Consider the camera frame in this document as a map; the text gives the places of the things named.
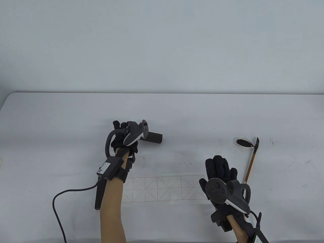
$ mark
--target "label sticker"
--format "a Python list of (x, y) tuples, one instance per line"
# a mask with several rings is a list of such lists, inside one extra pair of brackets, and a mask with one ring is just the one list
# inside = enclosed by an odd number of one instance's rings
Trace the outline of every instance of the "label sticker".
[(100, 168), (100, 170), (98, 170), (98, 173), (99, 173), (99, 174), (103, 174), (103, 173), (106, 171), (106, 169), (108, 168), (108, 166), (109, 166), (109, 163), (105, 162), (105, 163), (102, 165), (102, 167)]
[(255, 241), (254, 243), (263, 243), (262, 240), (258, 236), (255, 236)]

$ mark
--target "brush handle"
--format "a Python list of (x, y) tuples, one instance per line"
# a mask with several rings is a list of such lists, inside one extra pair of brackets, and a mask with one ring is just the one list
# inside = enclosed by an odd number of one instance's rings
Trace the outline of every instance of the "brush handle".
[(244, 183), (246, 184), (248, 182), (248, 178), (252, 169), (252, 165), (253, 165), (253, 161), (254, 161), (254, 157), (255, 157), (255, 153), (252, 154), (252, 158), (251, 158), (251, 162), (248, 168), (248, 172), (246, 173), (245, 179), (244, 179)]

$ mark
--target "black cable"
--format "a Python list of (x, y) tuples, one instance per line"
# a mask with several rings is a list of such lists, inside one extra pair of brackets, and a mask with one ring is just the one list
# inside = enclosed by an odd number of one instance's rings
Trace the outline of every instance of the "black cable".
[(53, 198), (53, 201), (52, 201), (53, 211), (54, 211), (54, 213), (55, 213), (55, 216), (56, 216), (57, 222), (59, 223), (59, 226), (60, 226), (60, 228), (61, 228), (62, 235), (63, 235), (63, 239), (64, 239), (64, 243), (67, 243), (67, 242), (66, 242), (66, 237), (65, 237), (65, 233), (64, 233), (64, 230), (63, 230), (62, 224), (61, 224), (61, 222), (60, 222), (59, 216), (57, 215), (57, 212), (56, 212), (56, 210), (55, 210), (55, 205), (54, 205), (55, 199), (56, 199), (59, 195), (61, 195), (61, 194), (63, 194), (63, 193), (66, 193), (66, 192), (69, 192), (69, 191), (87, 191), (87, 190), (91, 190), (91, 189), (95, 188), (101, 180), (102, 180), (102, 178), (101, 178), (100, 180), (98, 180), (97, 183), (96, 183), (94, 186), (92, 186), (92, 187), (88, 187), (88, 188), (84, 188), (84, 189), (69, 189), (69, 190), (65, 190), (65, 191), (60, 192), (59, 194), (57, 194), (57, 195)]
[(257, 220), (257, 224), (256, 224), (256, 228), (260, 228), (260, 222), (261, 222), (261, 217), (262, 217), (262, 213), (259, 213), (259, 216), (257, 217), (257, 215), (251, 211), (251, 213), (253, 214), (253, 216), (255, 217), (255, 219)]

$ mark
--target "forearm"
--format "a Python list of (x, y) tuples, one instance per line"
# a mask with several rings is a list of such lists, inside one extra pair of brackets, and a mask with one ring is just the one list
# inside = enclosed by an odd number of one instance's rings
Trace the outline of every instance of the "forearm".
[(229, 223), (231, 224), (233, 231), (235, 233), (236, 239), (238, 243), (246, 243), (248, 241), (248, 235), (245, 233), (243, 229), (238, 225), (233, 215), (227, 216)]
[[(122, 168), (124, 169), (128, 154), (126, 153), (122, 158), (124, 160)], [(126, 243), (121, 220), (122, 190), (123, 181), (121, 179), (113, 178), (107, 181), (100, 209), (102, 243)]]

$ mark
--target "black glove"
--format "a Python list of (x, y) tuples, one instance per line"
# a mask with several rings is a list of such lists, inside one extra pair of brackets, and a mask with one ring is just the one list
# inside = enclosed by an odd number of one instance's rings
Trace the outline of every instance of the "black glove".
[[(119, 121), (114, 121), (113, 124), (114, 124), (114, 129), (124, 129), (128, 125), (128, 122), (127, 123), (123, 122), (122, 124), (120, 124)], [(116, 136), (115, 139), (111, 142), (111, 147), (114, 148), (114, 152), (116, 152), (117, 148), (126, 147), (124, 145), (124, 139), (125, 139), (126, 135), (117, 133), (115, 136)], [(128, 146), (129, 156), (133, 155), (133, 153), (138, 152), (137, 145), (138, 145), (138, 141), (136, 141), (132, 145)]]
[[(231, 168), (230, 170), (227, 160), (225, 158), (222, 158), (220, 155), (216, 155), (213, 159), (206, 160), (206, 171), (208, 179), (219, 178), (225, 183), (228, 183), (230, 180), (237, 179), (237, 170), (235, 168)], [(207, 181), (204, 178), (201, 178), (199, 180), (199, 184), (203, 192), (206, 194)], [(244, 220), (243, 213), (225, 203), (216, 204), (213, 201), (211, 202), (216, 208), (216, 212), (212, 214), (213, 222), (216, 222), (218, 226), (221, 226), (225, 232), (230, 231), (232, 230), (232, 227), (226, 217), (233, 215), (238, 225), (246, 232), (246, 234), (249, 237), (253, 237), (255, 229), (253, 228), (252, 224)]]

